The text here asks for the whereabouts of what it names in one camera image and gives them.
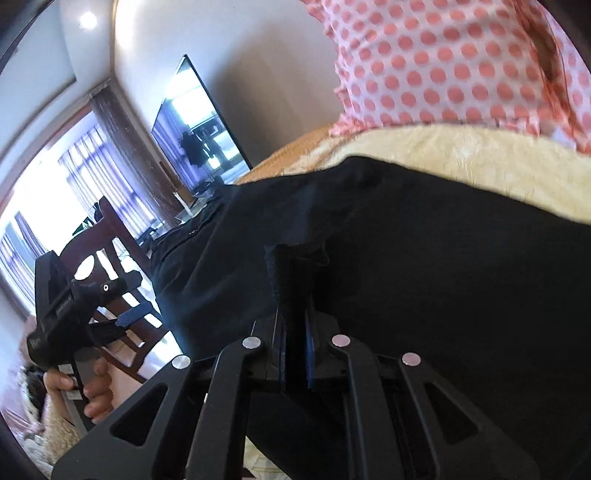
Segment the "person's left hand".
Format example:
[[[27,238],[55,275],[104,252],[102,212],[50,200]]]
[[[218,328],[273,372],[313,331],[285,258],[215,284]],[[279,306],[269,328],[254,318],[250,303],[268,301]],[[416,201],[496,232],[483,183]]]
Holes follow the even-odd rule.
[[[109,365],[104,358],[99,358],[94,362],[93,371],[92,378],[84,383],[83,392],[88,399],[84,415],[93,424],[98,424],[114,409],[111,390],[112,378],[109,373]],[[62,396],[63,392],[74,387],[73,380],[59,370],[51,368],[44,374],[43,381],[54,410],[64,420],[73,423]]]

